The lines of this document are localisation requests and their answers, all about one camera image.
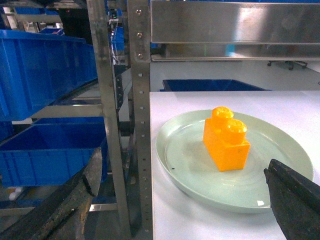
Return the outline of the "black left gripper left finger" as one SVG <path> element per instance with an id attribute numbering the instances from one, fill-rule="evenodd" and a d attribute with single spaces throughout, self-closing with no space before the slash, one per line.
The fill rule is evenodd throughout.
<path id="1" fill-rule="evenodd" d="M 83 240 L 93 198 L 102 179 L 102 149 L 40 205 L 1 232 L 2 240 Z"/>

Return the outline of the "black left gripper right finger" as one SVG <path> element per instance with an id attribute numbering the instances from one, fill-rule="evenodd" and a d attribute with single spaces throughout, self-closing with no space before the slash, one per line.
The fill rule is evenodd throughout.
<path id="1" fill-rule="evenodd" d="M 270 207 L 287 240 L 320 238 L 320 186 L 282 162 L 264 169 Z"/>

